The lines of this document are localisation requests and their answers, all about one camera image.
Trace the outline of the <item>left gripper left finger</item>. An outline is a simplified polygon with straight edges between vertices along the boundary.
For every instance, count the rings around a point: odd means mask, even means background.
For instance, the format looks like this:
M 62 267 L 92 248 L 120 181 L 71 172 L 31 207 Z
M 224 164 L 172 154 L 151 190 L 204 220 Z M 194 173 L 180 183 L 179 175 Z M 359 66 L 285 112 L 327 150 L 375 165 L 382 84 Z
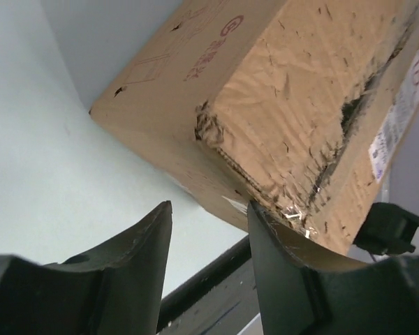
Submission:
M 60 264 L 0 255 L 0 334 L 155 334 L 171 232 L 165 201 Z

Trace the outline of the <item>brown cardboard express box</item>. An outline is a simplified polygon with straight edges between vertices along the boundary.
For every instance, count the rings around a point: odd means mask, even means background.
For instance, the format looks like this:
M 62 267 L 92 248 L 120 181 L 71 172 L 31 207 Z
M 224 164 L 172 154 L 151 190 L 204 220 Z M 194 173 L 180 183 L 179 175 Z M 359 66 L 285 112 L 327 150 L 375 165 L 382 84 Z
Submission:
M 90 115 L 231 225 L 256 200 L 346 254 L 418 50 L 419 1 L 184 1 Z

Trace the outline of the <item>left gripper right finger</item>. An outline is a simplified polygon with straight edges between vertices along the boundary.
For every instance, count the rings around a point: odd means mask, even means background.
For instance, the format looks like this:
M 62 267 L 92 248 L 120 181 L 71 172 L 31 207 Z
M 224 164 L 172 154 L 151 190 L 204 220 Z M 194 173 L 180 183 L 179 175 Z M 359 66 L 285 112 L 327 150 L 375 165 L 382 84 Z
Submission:
M 247 209 L 265 334 L 419 334 L 419 256 L 367 264 Z

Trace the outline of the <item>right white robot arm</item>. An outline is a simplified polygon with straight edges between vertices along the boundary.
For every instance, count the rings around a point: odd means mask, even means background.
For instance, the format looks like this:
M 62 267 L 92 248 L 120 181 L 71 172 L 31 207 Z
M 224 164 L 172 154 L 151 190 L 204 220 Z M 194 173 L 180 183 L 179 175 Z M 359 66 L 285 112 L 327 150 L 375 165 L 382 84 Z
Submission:
M 413 253 L 419 216 L 397 204 L 375 202 L 353 244 L 373 255 Z

